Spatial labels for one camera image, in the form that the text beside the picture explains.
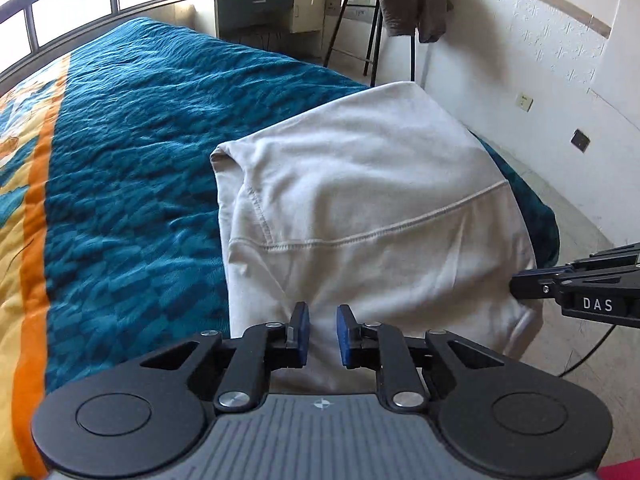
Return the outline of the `white t-shirt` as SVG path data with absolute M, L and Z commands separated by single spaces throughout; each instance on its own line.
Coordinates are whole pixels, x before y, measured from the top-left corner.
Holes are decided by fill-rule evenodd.
M 374 387 L 348 370 L 336 310 L 421 337 L 450 330 L 517 359 L 542 324 L 514 299 L 536 263 L 506 177 L 467 128 L 412 82 L 364 90 L 212 154 L 230 330 L 310 313 L 307 364 L 278 370 L 277 392 Z

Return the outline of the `orange and teal blanket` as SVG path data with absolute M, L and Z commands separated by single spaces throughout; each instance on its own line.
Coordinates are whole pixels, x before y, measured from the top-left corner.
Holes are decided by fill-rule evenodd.
M 1 474 L 40 479 L 62 385 L 229 328 L 210 153 L 360 92 L 288 56 L 148 18 L 1 95 Z

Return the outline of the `white vanity desk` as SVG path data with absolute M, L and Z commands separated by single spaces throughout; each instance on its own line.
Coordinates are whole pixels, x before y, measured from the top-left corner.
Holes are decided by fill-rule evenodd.
M 294 58 L 320 58 L 326 0 L 190 0 L 209 36 Z

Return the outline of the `black metal stool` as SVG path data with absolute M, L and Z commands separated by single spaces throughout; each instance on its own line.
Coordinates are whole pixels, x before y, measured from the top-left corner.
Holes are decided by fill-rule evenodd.
M 391 37 L 380 0 L 326 0 L 321 63 L 374 87 L 416 81 L 416 35 Z

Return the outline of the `wall socket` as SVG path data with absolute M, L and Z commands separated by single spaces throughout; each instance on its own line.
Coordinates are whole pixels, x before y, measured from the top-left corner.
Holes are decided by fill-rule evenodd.
M 531 96 L 521 92 L 516 99 L 516 106 L 520 110 L 524 110 L 524 112 L 528 113 L 534 104 L 534 99 Z

